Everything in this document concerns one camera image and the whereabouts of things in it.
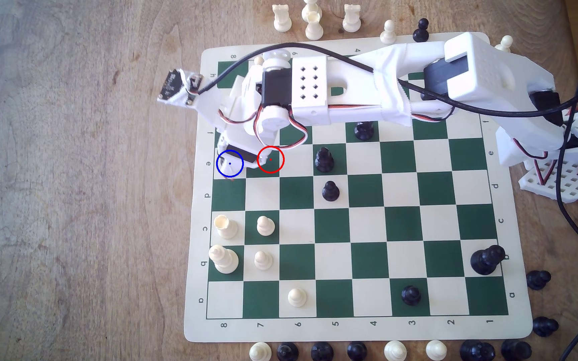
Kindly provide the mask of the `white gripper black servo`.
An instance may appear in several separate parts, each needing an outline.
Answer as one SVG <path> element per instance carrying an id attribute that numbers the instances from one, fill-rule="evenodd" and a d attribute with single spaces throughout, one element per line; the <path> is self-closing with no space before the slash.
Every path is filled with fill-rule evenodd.
<path id="1" fill-rule="evenodd" d="M 265 165 L 285 127 L 293 126 L 292 56 L 281 46 L 255 51 L 203 85 L 203 117 L 216 128 L 217 156 L 259 151 Z"/>

